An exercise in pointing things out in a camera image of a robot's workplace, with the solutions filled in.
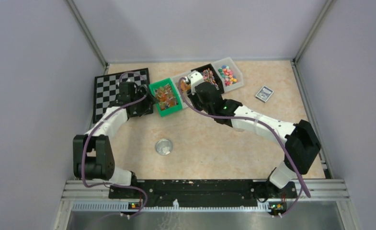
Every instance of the black container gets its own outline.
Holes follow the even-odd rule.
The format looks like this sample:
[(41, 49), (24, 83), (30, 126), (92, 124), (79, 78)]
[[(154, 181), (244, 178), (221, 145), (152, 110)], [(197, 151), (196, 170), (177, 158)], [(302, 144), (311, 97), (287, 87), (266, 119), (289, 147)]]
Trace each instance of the black container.
[(213, 77), (215, 77), (216, 84), (219, 87), (219, 92), (225, 93), (225, 90), (223, 88), (223, 81), (220, 79), (219, 75), (217, 74), (216, 70), (213, 68), (212, 64), (207, 64), (207, 65), (192, 69), (191, 71), (196, 70), (202, 74), (202, 72), (205, 71), (206, 69), (210, 69), (213, 72)]

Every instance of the black mounting plate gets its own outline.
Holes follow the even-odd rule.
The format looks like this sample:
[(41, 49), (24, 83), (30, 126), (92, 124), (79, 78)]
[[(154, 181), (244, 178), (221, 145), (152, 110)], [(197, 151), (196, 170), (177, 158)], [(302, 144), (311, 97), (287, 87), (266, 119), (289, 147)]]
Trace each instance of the black mounting plate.
[[(263, 180), (137, 180), (132, 184), (148, 195), (146, 207), (171, 207), (175, 199), (180, 207), (254, 207), (257, 199), (296, 198), (295, 183), (283, 189), (267, 188)], [(109, 199), (139, 199), (134, 189), (110, 187)]]

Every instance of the checkered board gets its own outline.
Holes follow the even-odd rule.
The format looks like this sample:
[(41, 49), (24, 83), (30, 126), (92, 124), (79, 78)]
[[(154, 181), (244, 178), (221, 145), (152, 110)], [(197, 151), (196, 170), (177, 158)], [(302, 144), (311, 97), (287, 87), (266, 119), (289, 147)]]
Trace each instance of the checkered board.
[[(129, 72), (132, 73), (128, 73), (127, 77), (123, 76), (122, 82), (130, 79), (137, 85), (147, 85), (148, 89), (148, 85), (150, 84), (148, 68), (131, 70)], [(103, 117), (109, 104), (116, 99), (116, 94), (119, 93), (117, 84), (119, 82), (120, 76), (123, 73), (124, 72), (95, 77), (93, 96), (93, 123), (98, 122)], [(150, 111), (147, 114), (151, 113), (153, 113), (153, 108), (150, 108)]]

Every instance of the enclosure wall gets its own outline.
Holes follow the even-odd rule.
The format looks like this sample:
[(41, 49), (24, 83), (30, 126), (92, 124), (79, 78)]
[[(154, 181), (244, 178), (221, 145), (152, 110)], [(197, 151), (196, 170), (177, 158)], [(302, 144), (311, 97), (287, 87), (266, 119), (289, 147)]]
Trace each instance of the enclosure wall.
[(376, 229), (376, 1), (337, 1), (300, 61), (336, 177)]
[(0, 1), (0, 229), (51, 228), (102, 73), (63, 0)]
[(108, 62), (295, 57), (326, 0), (74, 0)]

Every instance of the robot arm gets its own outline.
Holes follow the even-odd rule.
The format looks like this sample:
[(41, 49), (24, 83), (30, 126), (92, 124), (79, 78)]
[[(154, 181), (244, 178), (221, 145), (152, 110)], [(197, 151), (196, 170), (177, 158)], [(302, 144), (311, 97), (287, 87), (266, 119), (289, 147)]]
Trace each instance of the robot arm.
[[(86, 152), (95, 150), (95, 156), (86, 156), (85, 160), (85, 178), (102, 179), (115, 184), (128, 186), (131, 184), (133, 173), (116, 167), (110, 141), (117, 133), (118, 129), (124, 124), (131, 115), (142, 116), (148, 112), (149, 108), (156, 102), (156, 99), (147, 92), (148, 89), (138, 87), (134, 82), (122, 82), (118, 84), (119, 93), (116, 100), (109, 105), (103, 117), (96, 125), (84, 135), (76, 135), (73, 139), (73, 167), (76, 177), (81, 178), (81, 163), (83, 148), (86, 139), (91, 134)], [(147, 97), (134, 105), (121, 109), (121, 106), (134, 102), (144, 95)]]
[[(204, 82), (203, 76), (196, 71), (189, 74), (185, 78), (185, 82), (191, 85), (188, 97), (197, 110), (204, 110), (210, 115), (253, 118), (255, 121), (218, 118), (214, 118), (214, 120), (220, 124), (254, 132), (279, 144), (274, 134), (262, 125), (262, 123), (267, 124), (284, 143), (285, 149), (294, 161), (299, 173), (306, 174), (309, 171), (321, 148), (309, 122), (301, 120), (298, 124), (293, 124), (276, 120), (257, 113), (240, 102), (223, 99), (221, 93), (211, 83)], [(294, 169), (285, 157), (284, 161), (273, 170), (268, 181), (281, 189), (294, 178), (296, 178)]]

